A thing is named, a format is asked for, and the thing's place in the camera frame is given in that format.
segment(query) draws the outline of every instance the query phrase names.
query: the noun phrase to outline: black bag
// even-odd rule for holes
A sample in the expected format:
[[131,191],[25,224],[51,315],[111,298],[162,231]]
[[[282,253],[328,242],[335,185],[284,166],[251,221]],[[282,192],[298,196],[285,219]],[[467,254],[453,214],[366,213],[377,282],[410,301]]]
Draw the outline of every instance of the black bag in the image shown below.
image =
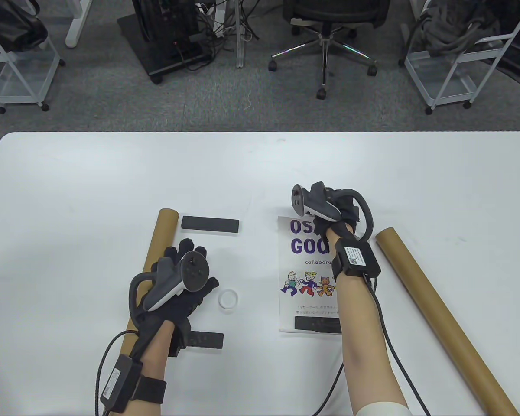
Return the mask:
[[[29,0],[36,15],[40,6]],[[48,38],[44,24],[11,0],[0,0],[0,45],[6,52],[25,52],[32,50]]]

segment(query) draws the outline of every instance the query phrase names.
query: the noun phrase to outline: label sticker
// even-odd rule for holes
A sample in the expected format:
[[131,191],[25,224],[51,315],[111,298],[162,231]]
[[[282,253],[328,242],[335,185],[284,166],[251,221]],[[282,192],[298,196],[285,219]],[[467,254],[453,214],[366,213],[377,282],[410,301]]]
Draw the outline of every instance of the label sticker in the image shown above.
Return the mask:
[[362,252],[359,248],[356,247],[345,247],[345,253],[347,253],[347,257],[349,258],[349,263],[356,266],[365,266],[366,262],[362,257]]
[[117,368],[114,368],[112,374],[110,375],[110,379],[106,383],[106,387],[104,388],[104,392],[102,396],[104,396],[107,400],[109,400],[112,390],[114,390],[114,386],[116,385],[117,379],[119,378],[121,371]]

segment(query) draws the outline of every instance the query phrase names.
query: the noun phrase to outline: white sleeve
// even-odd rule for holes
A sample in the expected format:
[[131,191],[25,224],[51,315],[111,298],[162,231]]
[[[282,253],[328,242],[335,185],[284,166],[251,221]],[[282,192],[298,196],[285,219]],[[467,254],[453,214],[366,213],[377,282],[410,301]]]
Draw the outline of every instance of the white sleeve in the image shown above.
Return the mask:
[[412,416],[412,413],[402,404],[377,402],[367,404],[355,416]]

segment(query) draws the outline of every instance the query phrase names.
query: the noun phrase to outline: forearm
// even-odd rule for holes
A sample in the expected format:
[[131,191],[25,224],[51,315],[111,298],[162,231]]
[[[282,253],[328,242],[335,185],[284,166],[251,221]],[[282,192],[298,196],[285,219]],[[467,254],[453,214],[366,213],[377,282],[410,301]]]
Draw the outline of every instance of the forearm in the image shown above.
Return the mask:
[[[339,239],[329,230],[333,255]],[[406,406],[387,355],[376,304],[364,279],[337,277],[337,303],[343,334],[343,362],[351,405],[356,413],[367,404],[395,402]]]
[[[163,380],[166,372],[169,344],[175,326],[165,321],[158,333],[147,347],[141,362],[143,363],[143,376]],[[129,400],[123,416],[159,416],[160,405],[143,402],[141,400]]]

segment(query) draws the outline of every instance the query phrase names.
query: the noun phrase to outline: white ring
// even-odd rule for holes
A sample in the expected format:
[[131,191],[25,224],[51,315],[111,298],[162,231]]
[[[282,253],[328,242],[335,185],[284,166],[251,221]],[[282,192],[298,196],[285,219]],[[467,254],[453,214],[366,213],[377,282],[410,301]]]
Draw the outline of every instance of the white ring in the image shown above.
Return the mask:
[[[222,300],[222,298],[224,297],[224,295],[226,295],[226,293],[229,293],[231,295],[231,298],[226,299],[224,301],[224,300]],[[224,289],[218,295],[218,303],[220,304],[220,306],[223,309],[226,309],[226,310],[233,309],[234,307],[237,306],[238,302],[239,302],[239,295],[233,289]]]

